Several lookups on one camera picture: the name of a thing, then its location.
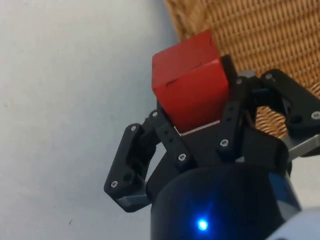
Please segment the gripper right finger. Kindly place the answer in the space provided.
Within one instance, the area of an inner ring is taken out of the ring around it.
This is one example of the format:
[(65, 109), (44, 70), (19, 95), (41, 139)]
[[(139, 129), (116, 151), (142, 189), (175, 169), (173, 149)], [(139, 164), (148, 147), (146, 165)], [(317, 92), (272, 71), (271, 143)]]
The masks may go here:
[[(230, 55), (221, 57), (229, 84), (219, 123), (216, 150), (228, 160), (257, 154), (258, 158), (313, 157), (320, 154), (320, 101), (279, 69), (260, 77), (239, 76)], [(255, 127), (257, 109), (269, 107), (284, 118), (288, 136), (278, 139)]]

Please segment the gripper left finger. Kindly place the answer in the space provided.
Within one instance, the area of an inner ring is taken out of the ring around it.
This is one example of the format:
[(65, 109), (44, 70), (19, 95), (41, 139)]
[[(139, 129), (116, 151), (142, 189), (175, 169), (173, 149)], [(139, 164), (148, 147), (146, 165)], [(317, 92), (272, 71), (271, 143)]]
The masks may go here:
[[(157, 146), (166, 150), (150, 179), (146, 180)], [(143, 124), (128, 125), (122, 135), (104, 184), (104, 192), (125, 212), (151, 204), (172, 179), (194, 169), (197, 162), (160, 103)]]

